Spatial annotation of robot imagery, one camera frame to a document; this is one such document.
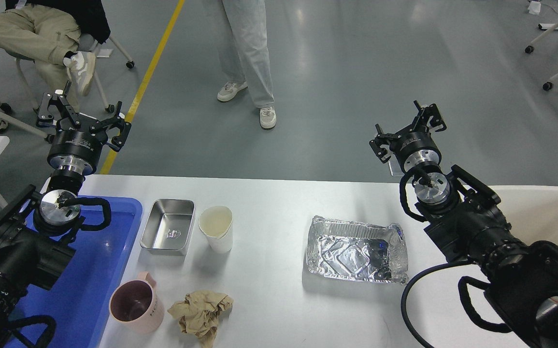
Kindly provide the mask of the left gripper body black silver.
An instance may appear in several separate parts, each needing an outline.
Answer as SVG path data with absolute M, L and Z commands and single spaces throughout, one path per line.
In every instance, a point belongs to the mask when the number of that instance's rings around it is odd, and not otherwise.
M 58 169 L 76 168 L 82 175 L 95 173 L 103 147 L 103 136 L 74 129 L 58 130 L 54 135 L 47 162 Z

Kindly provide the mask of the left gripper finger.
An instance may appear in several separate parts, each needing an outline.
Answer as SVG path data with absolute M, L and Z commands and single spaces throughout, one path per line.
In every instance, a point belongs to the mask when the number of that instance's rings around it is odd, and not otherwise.
M 122 105 L 122 101 L 118 101 L 113 116 L 102 121 L 95 121 L 89 126 L 90 134 L 99 141 L 100 145 L 106 145 L 116 153 L 120 152 L 126 144 L 132 128 L 131 122 L 126 121 L 121 112 Z
M 63 89 L 45 93 L 40 102 L 36 115 L 36 126 L 39 128 L 56 128 L 57 131 L 88 130 L 91 117 L 84 113 L 76 112 L 68 102 L 67 94 L 71 88 L 68 81 Z

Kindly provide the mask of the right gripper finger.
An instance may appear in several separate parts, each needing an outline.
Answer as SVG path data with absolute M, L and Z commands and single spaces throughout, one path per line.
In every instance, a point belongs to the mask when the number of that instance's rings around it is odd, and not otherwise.
M 447 129 L 446 122 L 435 103 L 431 105 L 421 105 L 418 101 L 413 101 L 413 103 L 418 113 L 412 123 L 407 126 L 405 136 L 431 138 L 432 132 L 442 132 Z
M 398 143 L 400 135 L 384 132 L 379 124 L 376 124 L 374 127 L 376 129 L 376 136 L 369 141 L 369 145 L 381 163 L 388 163 L 394 154 L 394 150 L 391 150 L 390 147 Z

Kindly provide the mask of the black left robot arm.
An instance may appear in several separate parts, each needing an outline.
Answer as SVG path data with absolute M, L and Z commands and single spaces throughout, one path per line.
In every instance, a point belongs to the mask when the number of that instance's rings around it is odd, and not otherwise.
M 56 331 L 49 315 L 9 319 L 29 286 L 50 290 L 75 255 L 71 243 L 79 231 L 102 231 L 111 224 L 110 203 L 81 197 L 87 176 L 96 171 L 104 146 L 124 147 L 131 123 L 121 113 L 122 102 L 105 120 L 76 112 L 67 91 L 45 93 L 37 125 L 54 127 L 48 136 L 47 161 L 54 168 L 45 192 L 33 185 L 0 213 L 0 348 L 11 337 L 27 348 L 46 348 Z

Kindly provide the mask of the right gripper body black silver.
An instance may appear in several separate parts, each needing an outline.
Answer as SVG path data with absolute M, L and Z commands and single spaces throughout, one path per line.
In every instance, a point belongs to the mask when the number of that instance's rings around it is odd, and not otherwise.
M 403 173 L 418 165 L 440 165 L 442 155 L 430 133 L 410 132 L 400 137 L 394 148 Z

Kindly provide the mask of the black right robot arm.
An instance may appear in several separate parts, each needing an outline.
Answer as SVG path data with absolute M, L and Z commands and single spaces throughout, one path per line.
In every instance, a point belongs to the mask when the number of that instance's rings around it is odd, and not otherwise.
M 401 297 L 405 325 L 429 348 L 408 317 L 409 292 L 426 275 L 475 264 L 486 282 L 471 276 L 458 280 L 469 319 L 482 330 L 514 333 L 531 348 L 558 348 L 558 245 L 546 240 L 527 245 L 515 238 L 496 192 L 458 165 L 443 173 L 431 133 L 446 130 L 446 123 L 435 104 L 414 105 L 418 112 L 409 125 L 394 133 L 376 125 L 369 141 L 383 163 L 396 157 L 401 207 L 410 218 L 427 223 L 425 233 L 446 258 L 408 282 Z

